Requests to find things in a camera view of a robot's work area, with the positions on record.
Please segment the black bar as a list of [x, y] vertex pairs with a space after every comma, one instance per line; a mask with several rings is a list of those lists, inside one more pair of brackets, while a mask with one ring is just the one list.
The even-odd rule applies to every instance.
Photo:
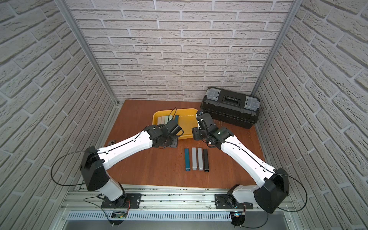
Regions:
[[203, 160], [204, 160], [204, 171], [209, 172], [209, 154], [207, 149], [204, 149], [203, 151]]

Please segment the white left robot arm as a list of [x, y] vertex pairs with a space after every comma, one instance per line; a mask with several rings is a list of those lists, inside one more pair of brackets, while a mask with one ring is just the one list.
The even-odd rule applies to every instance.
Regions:
[[80, 164], [80, 171], [87, 190], [99, 191], [113, 203], [125, 203], [127, 196], [122, 185], [116, 182], [108, 170], [122, 160], [150, 148], [166, 148], [174, 145], [184, 133], [177, 121], [167, 124], [150, 125], [131, 138], [116, 144], [96, 149], [87, 148]]

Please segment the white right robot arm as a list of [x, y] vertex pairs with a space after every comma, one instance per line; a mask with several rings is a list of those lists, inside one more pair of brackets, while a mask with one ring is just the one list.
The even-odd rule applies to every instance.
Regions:
[[204, 140], [232, 157], [256, 183], [251, 189], [243, 185], [233, 186], [227, 192], [227, 203], [233, 208], [243, 203], [257, 203], [272, 214], [288, 196], [287, 172], [261, 160], [227, 128], [217, 127], [210, 114], [199, 111], [195, 116], [198, 126], [192, 129], [194, 140]]

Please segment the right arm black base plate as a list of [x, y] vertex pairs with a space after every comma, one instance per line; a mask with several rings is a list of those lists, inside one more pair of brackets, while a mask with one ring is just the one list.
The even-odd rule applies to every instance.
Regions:
[[239, 203], [235, 199], [228, 198], [227, 194], [215, 194], [216, 209], [253, 209], [253, 203]]

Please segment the light grey bar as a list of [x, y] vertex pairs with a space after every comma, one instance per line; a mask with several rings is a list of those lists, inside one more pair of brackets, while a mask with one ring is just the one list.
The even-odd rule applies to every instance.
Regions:
[[192, 148], [192, 169], [195, 171], [197, 170], [197, 152], [196, 148]]

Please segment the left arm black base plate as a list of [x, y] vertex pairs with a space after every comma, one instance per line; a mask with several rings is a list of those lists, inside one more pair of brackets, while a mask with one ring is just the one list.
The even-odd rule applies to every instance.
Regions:
[[124, 194], [116, 201], [110, 201], [106, 196], [102, 199], [101, 207], [103, 209], [138, 209], [141, 203], [142, 194], [128, 193]]

